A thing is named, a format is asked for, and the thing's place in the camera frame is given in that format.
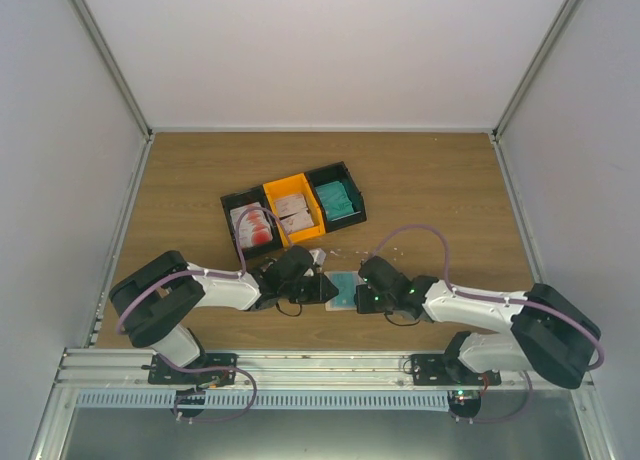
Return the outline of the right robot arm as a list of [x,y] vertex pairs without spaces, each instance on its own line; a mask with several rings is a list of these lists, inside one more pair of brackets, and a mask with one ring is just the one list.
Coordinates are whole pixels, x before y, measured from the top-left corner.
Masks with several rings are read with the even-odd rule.
[[379,256],[358,275],[360,314],[400,314],[407,320],[458,323],[445,351],[444,376],[464,385],[491,370],[531,371],[565,389],[602,364],[601,331],[555,288],[536,283],[527,291],[463,290],[437,277],[407,278]]

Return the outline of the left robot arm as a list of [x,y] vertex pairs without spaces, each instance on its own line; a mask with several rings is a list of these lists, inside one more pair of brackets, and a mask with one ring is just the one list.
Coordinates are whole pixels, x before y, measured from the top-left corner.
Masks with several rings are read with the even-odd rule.
[[196,308],[231,308],[242,312],[277,308],[286,300],[304,306],[324,304],[338,288],[322,271],[325,252],[294,245],[278,258],[239,271],[206,269],[168,251],[129,277],[110,293],[118,315],[116,333],[135,348],[150,348],[171,364],[185,384],[203,378],[204,350],[182,325]]

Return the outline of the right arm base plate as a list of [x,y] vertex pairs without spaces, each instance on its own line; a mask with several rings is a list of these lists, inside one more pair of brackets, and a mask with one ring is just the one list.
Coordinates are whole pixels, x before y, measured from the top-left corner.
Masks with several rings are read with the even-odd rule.
[[415,386],[483,387],[501,384],[499,373],[474,372],[460,360],[440,353],[411,354],[401,362],[401,370],[411,376]]

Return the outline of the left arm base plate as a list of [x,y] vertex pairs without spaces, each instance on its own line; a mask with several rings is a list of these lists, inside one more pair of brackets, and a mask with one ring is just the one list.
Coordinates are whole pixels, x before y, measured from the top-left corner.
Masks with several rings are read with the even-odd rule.
[[226,370],[201,372],[209,367],[236,367],[238,355],[235,353],[205,352],[204,356],[184,367],[183,371],[171,368],[159,355],[154,355],[142,369],[148,373],[151,385],[187,385],[197,387],[227,386],[235,382],[235,373]]

